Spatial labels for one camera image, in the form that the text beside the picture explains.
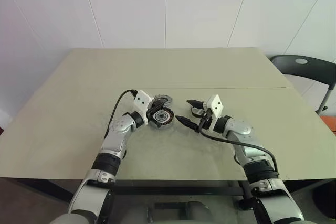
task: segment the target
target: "white tiled wall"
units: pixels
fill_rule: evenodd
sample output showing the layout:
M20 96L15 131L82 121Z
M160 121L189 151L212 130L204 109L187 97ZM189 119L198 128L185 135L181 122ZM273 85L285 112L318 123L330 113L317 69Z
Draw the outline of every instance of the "white tiled wall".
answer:
M14 116L73 47L256 46L336 60L335 0L0 0L0 108ZM312 104L323 87L290 77ZM329 102L336 114L336 95Z
M0 110L0 128L5 129L11 121L12 117L6 112Z

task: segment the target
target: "corner of wall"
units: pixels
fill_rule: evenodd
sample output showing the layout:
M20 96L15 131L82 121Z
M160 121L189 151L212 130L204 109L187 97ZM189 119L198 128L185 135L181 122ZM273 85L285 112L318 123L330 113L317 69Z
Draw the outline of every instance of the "corner of wall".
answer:
M0 109L0 128L6 129L12 120L13 118L10 115Z

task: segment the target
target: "wall grout line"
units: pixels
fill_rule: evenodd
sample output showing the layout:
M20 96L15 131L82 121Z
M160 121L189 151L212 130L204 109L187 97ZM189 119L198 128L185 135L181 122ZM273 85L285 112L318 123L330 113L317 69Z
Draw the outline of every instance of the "wall grout line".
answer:
M313 83L307 87L307 89L302 93L301 96L303 97L308 92L308 90L310 90L310 88L314 86L314 84L315 84L315 81L313 81Z
M164 48L167 45L167 0L164 1Z
M96 16L95 16L93 8L92 8L91 0L88 0L88 2L89 2L89 6L90 6L90 9L91 9L92 16L93 16L94 24L96 25L96 29L97 29L97 32L98 32L98 36L99 36L99 39L100 39L101 46L103 48L105 48L104 42L101 38L100 29L99 29L99 26L98 26L98 23L97 23L97 19L96 19Z
M39 45L39 47L43 50L43 51L46 51L45 47L41 44L41 38L37 35L37 32L33 29L33 27L31 26L31 24L29 23L27 17L25 16L24 12L22 11L21 7L19 6L17 0L13 0L16 7L18 8L19 12L21 13L23 19L25 20L32 36L34 37L36 43Z
M303 22L301 23L301 25L300 25L299 29L297 30L297 32L294 34L293 39L290 41L290 43L289 43L288 47L286 48L285 52L283 53L283 55L287 53L289 47L292 45L293 41L295 40L295 38L296 38L297 35L299 34L301 28L303 27L304 23L305 23L306 20L308 19L308 17L309 17L309 15L310 15L311 11L314 9L314 7L315 7L317 1L318 1L318 0L315 0L314 4L312 5L312 7L310 8L310 10L308 11L308 14L307 14L306 17L304 18L304 20L303 20Z
M230 36L229 36L229 40L227 41L226 47L228 47L229 44L230 44L230 41L231 41L231 37L232 37L233 31L234 31L234 29L235 29L235 27L236 27L236 24L237 24L237 21L238 21L238 16L239 16L239 14L240 14L240 10L241 10L241 8L242 8L242 6L243 6L243 2L244 2L244 0L241 0L240 6L239 6L239 9L238 9L238 12L237 12L236 20L235 20L235 22L234 22L234 24L233 24L233 28L232 28L232 30L231 30L231 33L230 33Z

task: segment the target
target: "chair leg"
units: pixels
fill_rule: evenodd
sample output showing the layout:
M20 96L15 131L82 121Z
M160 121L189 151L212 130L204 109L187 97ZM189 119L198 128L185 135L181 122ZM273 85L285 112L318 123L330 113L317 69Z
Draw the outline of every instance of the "chair leg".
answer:
M328 89L328 91L325 93L325 96L324 96L324 98L323 98L323 100L322 100L322 102L320 104L320 107L316 111L317 115L319 115L324 110L324 106L327 103L327 100L328 100L328 98L329 98L329 96L331 94L331 91L332 91L332 89Z

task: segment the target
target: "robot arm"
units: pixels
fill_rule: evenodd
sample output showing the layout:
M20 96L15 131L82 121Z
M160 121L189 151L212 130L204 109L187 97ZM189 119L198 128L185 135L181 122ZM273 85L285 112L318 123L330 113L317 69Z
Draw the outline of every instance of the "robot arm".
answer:
M274 169L263 150L269 154L271 152L261 146L254 129L230 116L221 116L223 105L218 95L211 96L207 102L187 102L192 106L192 114L201 118L201 122L197 125L188 118L176 116L182 124L210 139L234 145L237 162L249 181L253 195L251 203L257 222L287 224L303 221L301 210L278 177L275 159ZM225 139L209 136L203 130L219 133Z
M125 156L127 139L137 128L148 125L148 117L163 108L166 102L164 99L154 100L142 90L134 90L132 94L135 96L134 111L110 122L96 160L73 196L68 213L51 224L107 223L115 176Z

